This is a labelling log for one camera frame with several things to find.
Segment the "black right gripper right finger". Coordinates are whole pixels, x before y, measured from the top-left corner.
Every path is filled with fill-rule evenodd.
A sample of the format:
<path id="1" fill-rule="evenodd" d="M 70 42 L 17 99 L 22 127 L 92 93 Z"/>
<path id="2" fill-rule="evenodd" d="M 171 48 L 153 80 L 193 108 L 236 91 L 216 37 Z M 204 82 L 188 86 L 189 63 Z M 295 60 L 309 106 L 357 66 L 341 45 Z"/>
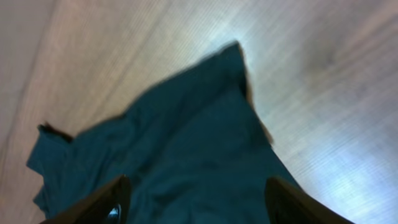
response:
<path id="1" fill-rule="evenodd" d="M 351 224 L 280 177 L 267 179 L 264 193 L 271 224 Z"/>

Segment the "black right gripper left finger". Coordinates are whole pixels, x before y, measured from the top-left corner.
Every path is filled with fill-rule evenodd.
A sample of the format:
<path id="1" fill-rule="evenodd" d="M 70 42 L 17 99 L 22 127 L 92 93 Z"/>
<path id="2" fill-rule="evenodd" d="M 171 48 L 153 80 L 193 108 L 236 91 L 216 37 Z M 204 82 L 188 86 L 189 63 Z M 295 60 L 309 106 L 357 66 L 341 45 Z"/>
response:
<path id="1" fill-rule="evenodd" d="M 121 175 L 56 217 L 40 224 L 125 224 L 130 201 L 130 180 Z"/>

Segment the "black t-shirt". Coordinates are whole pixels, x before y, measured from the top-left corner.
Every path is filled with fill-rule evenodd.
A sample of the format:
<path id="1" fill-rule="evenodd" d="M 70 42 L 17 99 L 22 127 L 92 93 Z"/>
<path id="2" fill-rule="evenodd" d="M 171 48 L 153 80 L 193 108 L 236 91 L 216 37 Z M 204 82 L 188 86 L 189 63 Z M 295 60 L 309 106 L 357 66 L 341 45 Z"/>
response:
<path id="1" fill-rule="evenodd" d="M 44 179 L 34 202 L 47 218 L 125 175 L 129 223 L 268 223 L 266 180 L 294 181 L 246 99 L 239 44 L 73 139 L 39 131 L 27 166 Z"/>

